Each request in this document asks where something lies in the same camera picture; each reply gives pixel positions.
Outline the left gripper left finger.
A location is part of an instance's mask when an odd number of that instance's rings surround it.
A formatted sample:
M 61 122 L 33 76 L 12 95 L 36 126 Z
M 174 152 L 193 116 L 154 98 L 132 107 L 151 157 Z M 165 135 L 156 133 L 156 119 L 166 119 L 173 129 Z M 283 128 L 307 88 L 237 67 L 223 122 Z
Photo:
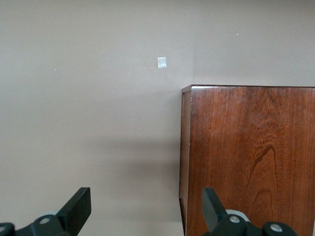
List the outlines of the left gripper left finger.
M 41 216 L 18 230 L 12 223 L 1 223 L 0 234 L 2 236 L 77 236 L 91 212 L 91 190 L 89 187 L 81 187 L 56 214 Z

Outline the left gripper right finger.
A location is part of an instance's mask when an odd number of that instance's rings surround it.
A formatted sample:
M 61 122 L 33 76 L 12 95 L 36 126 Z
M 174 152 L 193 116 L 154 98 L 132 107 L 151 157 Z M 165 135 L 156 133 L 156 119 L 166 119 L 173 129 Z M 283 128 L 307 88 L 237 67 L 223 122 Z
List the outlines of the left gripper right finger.
M 241 211 L 225 209 L 214 189 L 203 189 L 203 216 L 206 236 L 295 236 L 297 233 L 280 222 L 266 222 L 259 228 Z

